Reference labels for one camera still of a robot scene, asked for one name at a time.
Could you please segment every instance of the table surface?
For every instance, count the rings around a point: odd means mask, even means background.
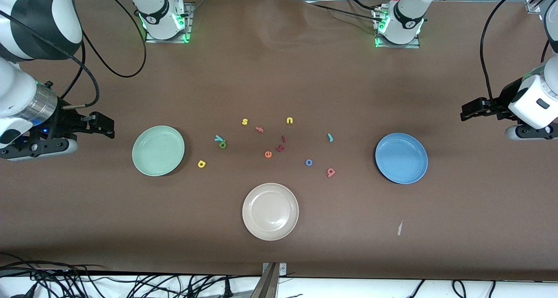
[[[141,43],[122,10],[111,0],[76,6],[107,62],[133,72]],[[114,119],[116,139],[79,135],[72,155],[0,161],[0,250],[122,271],[258,274],[261,262],[279,261],[299,276],[556,280],[556,143],[508,141],[510,121],[459,118],[462,104],[487,95],[478,49],[493,7],[434,2],[421,49],[402,50],[375,48],[366,19],[301,0],[206,0],[191,42],[147,44],[133,79],[88,50],[101,88],[91,111]],[[538,64],[545,40],[522,4],[502,6],[485,42],[495,92]],[[22,67],[58,93],[77,70],[71,61]],[[83,75],[68,101],[92,91]],[[155,125],[175,127],[187,145],[164,177],[132,163],[135,139]],[[375,146],[394,132],[428,153],[412,185],[375,166]],[[281,135],[285,151],[265,158]],[[253,237],[241,215],[266,182],[290,188],[300,208],[294,231],[275,242]]]

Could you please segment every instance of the plate rim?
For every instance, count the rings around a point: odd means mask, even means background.
[[[149,173],[146,173],[146,172],[144,172],[144,171],[142,171],[141,169],[138,168],[138,163],[137,163],[137,161],[134,159],[134,153],[137,153],[137,151],[139,151],[139,149],[138,149],[139,142],[138,142],[138,141],[139,141],[142,137],[144,137],[147,133],[151,132],[152,130],[161,129],[161,128],[168,128],[168,129],[170,129],[170,130],[173,132],[173,134],[174,134],[175,136],[178,136],[178,137],[180,138],[180,141],[181,141],[181,142],[180,142],[180,145],[181,145],[180,159],[178,160],[177,164],[176,164],[174,167],[172,167],[169,171],[167,171],[167,172],[165,172],[165,173],[161,173],[161,174],[149,174]],[[159,177],[159,176],[162,176],[162,175],[167,175],[167,174],[170,173],[171,171],[175,170],[176,167],[178,167],[178,165],[180,165],[180,163],[181,163],[182,160],[184,159],[184,153],[185,153],[185,151],[186,151],[186,144],[185,144],[185,142],[184,142],[184,137],[180,134],[180,132],[179,132],[178,130],[176,130],[176,129],[173,128],[173,127],[165,126],[165,125],[153,126],[153,127],[150,127],[149,129],[145,130],[144,132],[142,132],[142,133],[137,137],[136,141],[134,141],[134,145],[133,145],[133,147],[132,147],[132,162],[133,162],[133,164],[134,164],[134,167],[136,167],[136,169],[137,169],[139,172],[141,172],[142,174],[148,175],[148,176],[150,176],[150,177]]]
[[[264,185],[277,185],[279,187],[283,187],[284,189],[287,190],[287,192],[290,194],[291,197],[293,197],[293,200],[295,201],[295,212],[296,212],[296,216],[294,217],[293,220],[293,226],[283,234],[283,236],[280,236],[278,238],[265,238],[262,236],[257,236],[255,234],[255,232],[253,232],[253,230],[251,230],[248,225],[246,225],[246,218],[247,218],[247,214],[248,214],[248,208],[247,205],[249,205],[250,202],[253,201],[253,199],[248,200],[249,196],[251,196],[251,194],[253,194],[259,187],[262,187]],[[262,183],[261,185],[257,185],[256,187],[254,187],[253,189],[250,190],[250,192],[246,195],[245,200],[242,204],[242,221],[246,227],[246,229],[256,238],[264,240],[264,241],[277,241],[279,239],[283,239],[285,237],[287,237],[291,232],[293,232],[293,230],[295,229],[297,223],[299,222],[299,214],[300,214],[300,209],[299,209],[299,201],[296,199],[295,194],[291,191],[291,189],[287,188],[287,186],[282,185],[281,183],[276,183],[276,182],[267,182],[267,183]]]
[[[410,137],[411,139],[413,139],[414,141],[416,141],[416,143],[418,143],[418,145],[420,145],[420,150],[422,151],[422,153],[424,153],[424,157],[425,157],[425,167],[424,170],[422,171],[421,175],[419,177],[417,177],[415,180],[411,181],[411,182],[401,182],[401,181],[396,181],[395,179],[393,179],[392,177],[389,177],[389,175],[385,174],[385,172],[382,170],[382,168],[379,166],[378,164],[378,149],[380,147],[380,145],[382,145],[382,143],[386,142],[386,139],[388,137],[391,137],[393,139],[399,139],[402,140],[400,137],[397,137],[398,135],[405,135],[406,137]],[[380,170],[380,172],[382,173],[382,175],[384,175],[385,178],[388,178],[389,181],[392,181],[394,183],[399,183],[400,185],[410,185],[411,183],[415,183],[417,181],[419,181],[420,179],[422,179],[422,177],[424,177],[424,175],[426,175],[426,171],[428,170],[428,153],[426,153],[426,149],[424,147],[424,145],[422,145],[421,141],[419,141],[416,137],[413,137],[410,134],[407,133],[403,133],[403,132],[395,132],[395,133],[390,133],[388,135],[385,135],[382,139],[380,139],[380,141],[378,142],[378,144],[376,145],[376,149],[374,152],[374,160],[376,163],[376,166],[378,167],[378,169]]]

